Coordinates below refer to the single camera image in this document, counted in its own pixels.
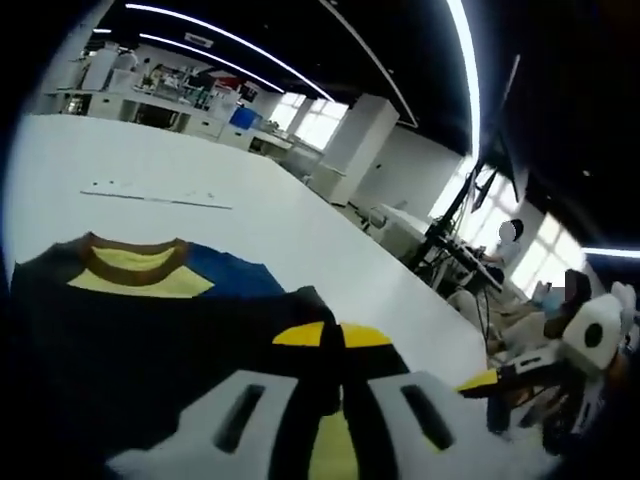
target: black stand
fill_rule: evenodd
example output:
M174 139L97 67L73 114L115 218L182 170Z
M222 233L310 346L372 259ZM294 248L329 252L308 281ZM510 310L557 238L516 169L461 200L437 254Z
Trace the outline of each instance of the black stand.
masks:
M453 216L456 214L458 209L462 206L465 196L467 195L467 193L469 192L469 189L471 188L471 182L473 181L474 178L477 178L477 176L480 174L480 171L482 170L484 163L485 162L483 159L479 159L476 162L475 166L473 167L473 170L471 170L469 175L467 175L464 185L462 186L462 188L458 192L458 195L456 196L456 198L453 200L453 202L447 209L446 213L438 221L436 221L429 227L429 229L425 233L424 243L418 247L418 250L416 251L415 255L407 263L407 267L409 268L409 270L411 270L412 272L415 272L417 268L420 266L420 262L422 262L422 260L427 255L427 253L429 253L429 250L431 250L436 245L437 240L444 236L444 234L446 233L445 226L451 223L451 220L453 220Z

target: white wall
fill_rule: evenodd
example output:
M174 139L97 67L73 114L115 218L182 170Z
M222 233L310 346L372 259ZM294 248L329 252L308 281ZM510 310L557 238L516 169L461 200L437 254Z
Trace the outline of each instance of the white wall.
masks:
M373 200L426 220L461 156L401 127L394 127L362 179L354 203Z
M247 102L247 106L262 115L262 118L265 120L269 120L269 117L278 106L278 103L282 98L282 94L277 92L267 92L261 88L258 88L257 90L258 95L256 95L255 100L253 103Z

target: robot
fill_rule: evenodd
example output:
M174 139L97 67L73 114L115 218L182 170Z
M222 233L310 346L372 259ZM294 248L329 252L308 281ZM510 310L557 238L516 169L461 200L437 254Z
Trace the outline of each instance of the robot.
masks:
M487 426L500 434L509 428L512 409L532 403L520 426L542 423L543 446L561 454L586 429L603 405L606 379L622 355L633 327L635 292L614 284L611 294L583 305L560 340L527 352L497 369L471 379L458 391L467 398L488 398ZM538 392L517 405L514 393ZM555 393L534 400L544 390Z

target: ceiling light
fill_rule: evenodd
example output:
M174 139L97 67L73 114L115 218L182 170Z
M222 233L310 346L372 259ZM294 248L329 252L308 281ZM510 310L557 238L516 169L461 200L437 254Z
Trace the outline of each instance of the ceiling light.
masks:
M325 92L324 90L322 90L319 86L317 86L315 83L313 83L311 80L309 80L308 78L306 78L304 75L302 75L301 73L299 73L298 71L294 70L292 67L290 67L289 65L287 65L286 63L284 63L281 60L278 60L276 57L274 57L273 55L271 55L268 52L265 52L264 50L262 50L260 47L254 45L253 43L248 42L247 40L244 40L243 38L238 37L237 35L234 35L233 33L227 32L226 30L223 30L219 27L216 27L214 25L211 25L209 23L203 22L202 20L198 20L196 18L193 17L189 17L187 15L183 15L181 13L176 13L176 12L172 12L171 10L165 10L164 8L156 8L156 7L150 7L147 5L138 5L135 3L127 3L125 5L126 8L130 8L133 10L143 10L145 12L153 12L153 13L159 13L162 15L168 15L170 17L174 17L174 18L179 18L181 20L185 20L187 22L191 22L194 23L196 25L200 25L201 27L204 28L208 28L209 30L213 30L214 32L217 32L221 35L224 35L227 38L230 38L232 40L235 40L238 43L241 43L242 45L244 45L245 47L249 47L250 49L252 49L255 52L258 52L259 54L267 57L269 60L271 60L272 62L277 63L278 65L280 65L282 68L284 68L285 70L287 70L288 72L294 74L296 77L298 77L300 80L302 80L303 82L305 82L307 85L309 85L311 88L313 88L314 90L316 90L318 93L320 93L323 97L325 97L327 100L334 102L335 100L331 97L331 95L329 95L327 92Z
M198 50L197 48L189 47L188 45L183 45L182 43L174 42L174 41L172 41L172 40L167 40L166 38L160 38L160 37L154 37L153 35L147 35L146 33L141 33L141 34L140 34L140 37L141 37L141 38L147 38L147 39L149 39L149 40L155 40L155 41L157 41L157 42L166 43L166 44L168 44L168 45L173 45L174 47L184 48L185 50L189 50L189 51L194 52L194 53L199 53L200 55L203 55L203 56L205 56L205 57L209 57L209 58L211 58L212 60L215 60L215 61L217 61L217 62L220 62L220 63L223 63L223 64L225 64L225 65L228 65L228 66L230 66L231 68L235 68L235 69L236 69L236 70L238 70L239 72L242 72L242 73L244 73L245 75L250 76L251 78L255 78L256 80L258 80L258 81L260 81L260 82L264 83L265 85L270 86L270 87L271 87L271 88L273 88L274 90L277 90L277 91L278 91L278 92L280 92L280 93L284 93L284 90L283 90L283 89L281 89L280 87L275 86L273 83L271 83L271 82L269 82L269 81L265 80L264 78L259 77L259 76L258 76L258 75L256 75L255 73L251 73L250 71L245 70L245 69L244 69L244 68L242 68L242 67L239 67L239 66L238 66L238 65L236 65L235 63L228 62L227 60L223 60L222 58L220 58L220 57L216 57L215 55L211 55L210 53L203 52L202 50Z
M586 255L605 255L607 257L640 258L640 250L618 250L615 248L583 248Z
M393 81L393 78L391 78L391 75L389 75L389 72L387 72L387 70L382 65L382 62L380 62L380 60L378 60L378 57L376 56L376 54L373 53L373 50L371 50L369 45L367 45L365 43L365 41L362 39L362 37L356 31L356 29L353 28L349 22L347 22L347 20L340 14L340 12L338 12L335 8L333 8L332 4L327 2L327 0L319 0L319 2L324 8L326 8L329 11L329 13L331 13L331 15L333 15L342 24L342 26L344 28L347 29L347 31L360 44L360 46L367 53L367 55L369 55L369 58L371 58L371 60L373 60L373 63L375 63L376 67L378 67L378 70L380 70L380 73L382 73L382 75L387 80L387 82L389 82L389 85L391 85L391 88L393 89L393 91L397 95L398 100L400 100L400 103L402 103L402 106L404 107L405 111L407 112L407 115L409 116L409 119L411 120L411 122L398 121L398 123L399 124L404 124L404 125L409 125L409 126L414 127L414 128L417 127L418 126L418 122L416 121L416 117L413 116L413 112L409 108L409 104L407 103L407 101L402 96L402 93L400 92L400 89L396 85L396 82Z
M478 68L476 56L473 51L471 30L460 0L447 0L449 10L453 16L453 23L458 31L464 69L467 73L467 87L469 88L469 103L471 107L471 156L474 160L480 154L480 84L478 81Z

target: ceiling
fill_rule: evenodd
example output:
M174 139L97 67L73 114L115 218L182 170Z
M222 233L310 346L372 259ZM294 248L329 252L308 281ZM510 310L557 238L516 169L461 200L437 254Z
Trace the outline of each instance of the ceiling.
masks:
M465 63L447 0L331 0L329 6L321 0L139 1L212 23L258 45L336 101L353 104L363 92L384 96L402 121L411 122L404 102L333 9L395 82L417 119L418 127L411 129L461 155L471 149ZM532 171L528 198L556 215L581 242L593 245L640 244L640 222L620 215L633 208L636 183L637 134L632 128L640 108L640 62L633 45L640 45L635 33L640 16L635 3L462 0L477 63L481 139L490 137L499 122L508 125L510 154ZM214 41L211 53L286 91L319 97L263 56L183 20L125 9L124 2L117 2L100 27L112 29L120 42L135 43L139 33L181 43L187 32L200 35ZM501 110L518 54L518 72ZM640 287L640 267L628 261L595 263L605 283L624 278Z

